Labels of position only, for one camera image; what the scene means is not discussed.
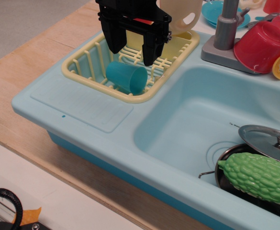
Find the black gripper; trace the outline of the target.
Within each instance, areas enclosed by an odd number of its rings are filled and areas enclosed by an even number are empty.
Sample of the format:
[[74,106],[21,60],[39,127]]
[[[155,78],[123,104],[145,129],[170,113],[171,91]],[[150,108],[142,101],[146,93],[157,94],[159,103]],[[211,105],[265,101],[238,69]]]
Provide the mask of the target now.
[[155,0],[97,0],[99,20],[109,49],[117,54],[127,43],[126,31],[143,35],[143,61],[151,66],[171,39],[171,16]]

